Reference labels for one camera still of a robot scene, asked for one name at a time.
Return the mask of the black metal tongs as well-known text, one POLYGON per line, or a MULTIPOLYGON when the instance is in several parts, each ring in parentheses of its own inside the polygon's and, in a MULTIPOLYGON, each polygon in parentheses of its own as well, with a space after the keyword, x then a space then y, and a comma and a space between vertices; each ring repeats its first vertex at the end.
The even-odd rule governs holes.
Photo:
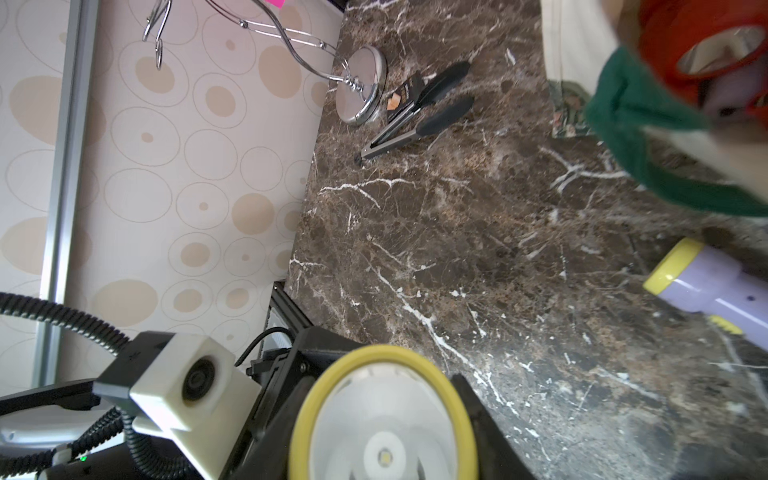
POLYGON ((414 101, 359 152, 356 161, 363 164, 422 138, 438 135, 458 122, 472 109, 475 101, 472 95, 459 97, 431 116, 420 120, 413 129, 399 134, 399 131, 423 110, 437 104, 455 89, 468 75, 470 68, 469 61, 459 61, 437 74, 414 101))

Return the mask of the red flashlight with logo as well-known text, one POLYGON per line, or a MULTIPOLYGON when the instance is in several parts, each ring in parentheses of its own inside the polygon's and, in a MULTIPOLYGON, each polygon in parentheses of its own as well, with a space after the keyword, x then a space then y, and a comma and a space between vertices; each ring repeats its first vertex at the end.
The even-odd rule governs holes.
POLYGON ((638 18, 640 57, 688 100, 702 82, 767 52, 765 0, 643 1, 638 18))

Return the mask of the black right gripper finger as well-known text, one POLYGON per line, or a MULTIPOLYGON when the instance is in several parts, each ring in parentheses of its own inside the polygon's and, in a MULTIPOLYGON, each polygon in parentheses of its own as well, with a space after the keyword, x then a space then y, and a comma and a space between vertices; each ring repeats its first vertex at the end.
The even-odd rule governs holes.
POLYGON ((534 475, 512 449, 489 411, 461 374, 451 383, 467 410, 478 455, 479 478, 482 480, 534 480, 534 475))

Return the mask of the green flashlight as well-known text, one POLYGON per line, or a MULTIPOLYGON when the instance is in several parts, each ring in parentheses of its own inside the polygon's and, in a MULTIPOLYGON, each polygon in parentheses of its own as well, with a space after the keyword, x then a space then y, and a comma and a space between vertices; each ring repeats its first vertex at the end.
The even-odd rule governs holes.
POLYGON ((290 479, 477 479, 476 439, 456 388, 429 360, 371 345, 335 361, 299 411, 290 479))

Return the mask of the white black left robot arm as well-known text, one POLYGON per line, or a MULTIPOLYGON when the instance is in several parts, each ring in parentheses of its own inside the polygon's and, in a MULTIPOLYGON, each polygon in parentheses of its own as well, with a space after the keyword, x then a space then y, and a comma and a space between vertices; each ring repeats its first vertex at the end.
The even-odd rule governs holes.
POLYGON ((1 311, 75 332, 113 357, 94 380, 2 399, 3 415, 109 404, 78 438, 3 457, 6 478, 283 479, 302 402, 320 374, 356 348, 352 340, 299 324, 287 330, 289 348, 249 362, 208 336, 128 337, 93 315, 29 296, 3 294, 1 311))

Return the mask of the purple flashlight horizontal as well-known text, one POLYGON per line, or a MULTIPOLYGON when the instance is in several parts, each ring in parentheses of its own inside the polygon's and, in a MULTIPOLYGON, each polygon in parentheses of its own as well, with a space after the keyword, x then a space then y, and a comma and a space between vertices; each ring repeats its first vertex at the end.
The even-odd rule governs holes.
POLYGON ((702 313, 724 331, 767 349, 767 282, 728 254, 691 238, 680 240, 643 283, 649 293, 688 313, 702 313))

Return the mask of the cream green tote bag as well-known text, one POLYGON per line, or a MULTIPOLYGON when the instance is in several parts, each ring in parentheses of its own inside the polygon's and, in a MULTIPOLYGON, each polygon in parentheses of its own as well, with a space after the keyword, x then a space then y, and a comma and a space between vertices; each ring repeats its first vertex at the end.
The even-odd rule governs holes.
POLYGON ((714 132, 705 117, 659 82, 619 39, 618 1, 543 1, 545 73, 556 138, 595 135, 634 180, 659 198, 730 216, 767 215, 767 138, 714 132), (730 178, 710 183, 658 165, 649 141, 666 141, 730 178))

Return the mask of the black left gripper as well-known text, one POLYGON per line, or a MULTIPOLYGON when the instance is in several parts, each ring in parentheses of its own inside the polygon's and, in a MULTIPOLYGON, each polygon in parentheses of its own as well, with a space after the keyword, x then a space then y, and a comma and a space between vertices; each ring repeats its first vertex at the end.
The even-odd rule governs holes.
POLYGON ((336 360, 359 347, 320 327, 299 331, 291 348, 266 364, 262 390, 222 477, 286 479, 292 433, 309 391, 336 360))

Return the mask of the aluminium frame rail left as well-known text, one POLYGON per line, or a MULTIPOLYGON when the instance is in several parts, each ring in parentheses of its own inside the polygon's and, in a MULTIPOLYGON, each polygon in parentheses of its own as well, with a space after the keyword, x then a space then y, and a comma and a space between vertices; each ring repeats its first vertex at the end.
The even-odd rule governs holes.
POLYGON ((64 303, 77 210, 100 3, 70 3, 39 296, 64 303))

